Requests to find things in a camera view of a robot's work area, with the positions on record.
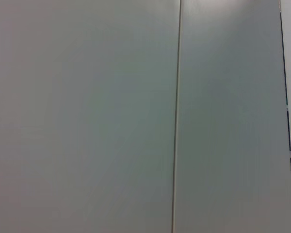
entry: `gray-green surface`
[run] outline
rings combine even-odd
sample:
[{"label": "gray-green surface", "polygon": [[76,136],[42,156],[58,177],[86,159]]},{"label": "gray-green surface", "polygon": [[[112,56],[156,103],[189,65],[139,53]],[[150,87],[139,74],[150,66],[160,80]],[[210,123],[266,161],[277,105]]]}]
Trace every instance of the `gray-green surface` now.
[{"label": "gray-green surface", "polygon": [[178,0],[0,0],[0,233],[169,233]]},{"label": "gray-green surface", "polygon": [[291,233],[276,0],[184,0],[176,233]]}]

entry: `cabinet door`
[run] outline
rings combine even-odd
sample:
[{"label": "cabinet door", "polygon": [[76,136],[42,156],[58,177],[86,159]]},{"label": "cabinet door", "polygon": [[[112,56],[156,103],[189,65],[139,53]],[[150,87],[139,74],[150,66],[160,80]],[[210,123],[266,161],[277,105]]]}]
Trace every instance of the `cabinet door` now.
[{"label": "cabinet door", "polygon": [[176,233],[291,233],[277,0],[184,0]]},{"label": "cabinet door", "polygon": [[0,233],[169,233],[179,0],[0,0]]}]

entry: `panel seam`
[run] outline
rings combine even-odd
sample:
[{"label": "panel seam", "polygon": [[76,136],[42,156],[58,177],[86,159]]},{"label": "panel seam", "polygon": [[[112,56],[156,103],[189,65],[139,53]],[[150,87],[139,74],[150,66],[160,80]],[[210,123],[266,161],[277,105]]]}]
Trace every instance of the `panel seam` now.
[{"label": "panel seam", "polygon": [[176,109],[175,109],[175,132],[174,132],[174,166],[173,166],[173,196],[172,196],[172,217],[171,232],[175,233],[176,226],[176,174],[177,174],[177,158],[178,158],[178,118],[179,118],[179,80],[180,80],[180,49],[181,49],[181,29],[182,29],[182,4],[183,0],[179,0],[179,27],[178,27],[178,56],[177,56],[177,78],[176,78]]}]

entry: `vertical gap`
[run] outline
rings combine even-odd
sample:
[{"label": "vertical gap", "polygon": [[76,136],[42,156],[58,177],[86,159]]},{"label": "vertical gap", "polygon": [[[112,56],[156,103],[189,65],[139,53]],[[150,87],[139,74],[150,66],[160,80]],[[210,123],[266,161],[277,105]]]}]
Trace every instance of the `vertical gap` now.
[{"label": "vertical gap", "polygon": [[288,123],[288,137],[289,137],[289,150],[290,150],[290,171],[291,171],[290,121],[289,121],[289,106],[288,106],[288,92],[287,92],[287,76],[286,76],[285,47],[284,47],[284,42],[283,42],[283,28],[282,28],[282,15],[281,15],[281,1],[280,1],[280,0],[279,0],[279,11],[280,11],[280,26],[281,26],[282,54],[283,54],[283,70],[284,70],[284,76],[285,76],[285,89],[286,89],[287,123]]},{"label": "vertical gap", "polygon": [[181,28],[182,28],[182,0],[179,1],[179,29],[178,29],[178,57],[177,57],[177,84],[176,84],[176,110],[175,110],[175,137],[174,137],[174,167],[173,167],[173,199],[172,199],[172,217],[171,232],[175,233],[175,202],[176,202],[176,169],[177,169],[177,133],[178,133],[178,109],[179,109],[179,76],[180,76],[180,46],[181,46]]},{"label": "vertical gap", "polygon": [[[285,77],[285,90],[286,90],[286,105],[288,106],[286,60],[285,60],[285,48],[284,48],[284,43],[283,43],[283,30],[282,30],[282,17],[281,17],[281,4],[280,4],[280,1],[279,1],[279,9],[280,9],[281,42],[282,42],[282,54],[283,54],[283,71],[284,71],[284,77]],[[289,134],[289,150],[291,151],[290,123],[289,123],[289,109],[288,108],[287,108],[287,120],[288,120],[288,134]]]}]

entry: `dark vertical strip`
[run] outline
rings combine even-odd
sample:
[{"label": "dark vertical strip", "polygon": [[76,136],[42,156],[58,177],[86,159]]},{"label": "dark vertical strip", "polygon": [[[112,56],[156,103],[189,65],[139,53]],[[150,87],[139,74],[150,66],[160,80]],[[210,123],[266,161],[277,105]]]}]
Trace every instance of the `dark vertical strip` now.
[{"label": "dark vertical strip", "polygon": [[[286,60],[285,60],[285,47],[284,47],[284,43],[283,43],[283,30],[282,30],[281,7],[280,7],[280,26],[281,26],[281,41],[282,41],[282,54],[283,54],[283,70],[284,70],[284,76],[285,76],[286,105],[288,105],[287,77],[286,77]],[[289,134],[289,150],[291,151],[290,123],[289,123],[289,110],[288,109],[287,109],[287,121],[288,121],[288,134]]]},{"label": "dark vertical strip", "polygon": [[175,233],[175,216],[176,216],[176,170],[177,170],[177,138],[178,138],[178,109],[179,109],[179,77],[180,77],[180,47],[181,47],[181,25],[182,25],[182,1],[180,0],[179,8],[179,31],[178,31],[178,59],[177,59],[177,85],[176,85],[176,110],[175,110],[175,138],[174,138],[174,167],[173,167],[173,200],[172,200],[172,217],[171,232]]}]

